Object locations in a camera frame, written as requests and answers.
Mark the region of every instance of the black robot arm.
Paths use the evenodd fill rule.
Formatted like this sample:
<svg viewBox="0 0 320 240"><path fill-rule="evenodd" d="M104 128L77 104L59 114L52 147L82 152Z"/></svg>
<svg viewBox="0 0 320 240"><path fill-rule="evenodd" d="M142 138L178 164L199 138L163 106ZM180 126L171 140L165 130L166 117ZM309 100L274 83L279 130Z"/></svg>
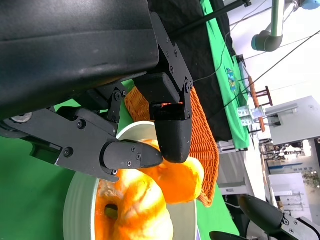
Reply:
<svg viewBox="0 0 320 240"><path fill-rule="evenodd" d="M32 143L38 159L111 182L118 169L187 159L193 80L147 1L1 1L0 20L0 136ZM116 139L126 79L149 102L161 152ZM55 112L68 99L81 107Z"/></svg>

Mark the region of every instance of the small blue object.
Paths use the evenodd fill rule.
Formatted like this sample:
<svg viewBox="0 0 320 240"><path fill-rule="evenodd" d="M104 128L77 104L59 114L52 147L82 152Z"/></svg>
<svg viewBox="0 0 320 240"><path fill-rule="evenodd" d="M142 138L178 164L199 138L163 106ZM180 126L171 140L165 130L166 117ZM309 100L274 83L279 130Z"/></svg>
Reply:
<svg viewBox="0 0 320 240"><path fill-rule="evenodd" d="M305 0L301 7L305 10L314 10L320 7L320 0Z"/></svg>
<svg viewBox="0 0 320 240"><path fill-rule="evenodd" d="M236 85L236 77L235 77L234 71L232 71L229 68L227 68L226 71L228 74L228 81L229 81L231 92L235 93L237 91L237 85Z"/></svg>

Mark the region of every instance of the green tablecloth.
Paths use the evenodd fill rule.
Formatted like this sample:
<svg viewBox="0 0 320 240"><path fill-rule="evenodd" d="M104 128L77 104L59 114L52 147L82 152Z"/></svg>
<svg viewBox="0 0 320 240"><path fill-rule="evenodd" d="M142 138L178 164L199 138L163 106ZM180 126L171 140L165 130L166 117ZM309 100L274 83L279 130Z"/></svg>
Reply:
<svg viewBox="0 0 320 240"><path fill-rule="evenodd" d="M210 0L201 0L204 15L213 12ZM247 105L247 94L241 94L245 87L241 81L241 73L236 57L231 57L221 34L217 20L213 19L206 23L216 76L228 118L233 143L236 149L245 149L250 145L250 135L247 127L243 127L238 116L238 108ZM235 82L230 81L228 71L231 71Z"/></svg>
<svg viewBox="0 0 320 240"><path fill-rule="evenodd" d="M122 130L133 122L123 103L120 115ZM64 204L75 173L30 157L31 150L21 139L0 137L0 240L63 240ZM197 202L197 211L202 240L211 231L239 234L218 187L213 206Z"/></svg>

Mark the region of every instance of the cable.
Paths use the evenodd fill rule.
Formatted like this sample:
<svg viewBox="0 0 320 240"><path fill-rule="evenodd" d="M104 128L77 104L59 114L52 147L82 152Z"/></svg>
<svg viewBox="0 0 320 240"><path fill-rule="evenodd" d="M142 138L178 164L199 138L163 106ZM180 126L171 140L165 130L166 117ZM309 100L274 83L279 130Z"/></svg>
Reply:
<svg viewBox="0 0 320 240"><path fill-rule="evenodd" d="M299 47L301 47L303 44L305 44L307 41L312 39L314 36L318 35L320 33L320 30L317 31L315 34L310 36L308 39L306 39L304 42L296 46L292 51L290 51L287 55L285 55L283 58L281 58L276 64L274 64L272 67L270 67L267 71L265 71L260 77L258 77L255 81L253 81L249 86L247 86L243 91L241 91L237 96L234 97L228 104L223 106L223 108L216 113L219 114L221 111L223 111L227 106L229 106L234 100L236 100L241 94L243 94L248 88L250 88L253 84L255 84L258 80L260 80L264 75L266 75L268 72L270 72L274 67L276 67L279 63L281 63L284 59L286 59L289 55L291 55L295 50L297 50Z"/></svg>
<svg viewBox="0 0 320 240"><path fill-rule="evenodd" d="M229 206L231 206L231 207L234 207L234 208L236 208L236 209L239 209L239 208L240 208L239 206L232 205L232 204L230 204L230 203L228 203L228 202L225 202L225 204L227 204L227 205L229 205Z"/></svg>
<svg viewBox="0 0 320 240"><path fill-rule="evenodd" d="M252 12L248 13L247 15L245 15L240 21L238 21L236 23L236 25L234 25L234 27L225 35L224 37L224 48L222 50L222 54L221 54L221 61L220 61L220 66L217 68L217 70L215 70L214 73L210 74L209 76L205 76L205 77L202 77L202 78L199 78L197 80L194 80L193 83L196 83L200 80L204 80L204 79L207 79L207 78L210 78L212 77L213 75L215 75L217 73L217 71L222 67L222 63L224 61L224 52L226 50L226 47L227 47L227 44L226 44L226 41L227 41L227 37L229 34L231 34L231 32L236 28L236 26L238 26L239 23L242 23L243 21L245 21L245 18L251 14L253 14L255 11L257 11L263 4L265 4L267 0L264 0L263 3L261 3L255 10L253 10Z"/></svg>

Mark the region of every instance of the black cable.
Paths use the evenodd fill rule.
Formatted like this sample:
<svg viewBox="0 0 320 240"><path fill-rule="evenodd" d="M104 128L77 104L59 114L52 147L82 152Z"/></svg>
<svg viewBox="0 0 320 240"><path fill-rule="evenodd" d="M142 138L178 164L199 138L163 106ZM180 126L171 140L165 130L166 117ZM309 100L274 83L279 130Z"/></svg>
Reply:
<svg viewBox="0 0 320 240"><path fill-rule="evenodd" d="M303 44L305 44L307 41L312 39L314 36L318 35L320 33L320 30L317 31L315 34L310 36L308 39L306 39L304 42L296 46L292 51L290 51L287 55L285 55L283 58L281 58L276 64L274 64L272 67L270 67L267 71L265 71L260 77L258 77L255 81L253 81L249 86L247 86L243 91L241 91L237 96L234 97L228 104L223 106L223 108L218 111L215 115L219 114L221 111L223 111L227 106L229 106L234 100L236 100L240 95L242 95L248 88L250 88L253 84L255 84L258 80L260 80L264 75L266 75L268 72L270 72L275 66L277 66L279 63L281 63L284 59L286 59L289 55L291 55L295 50L297 50L299 47L301 47Z"/></svg>

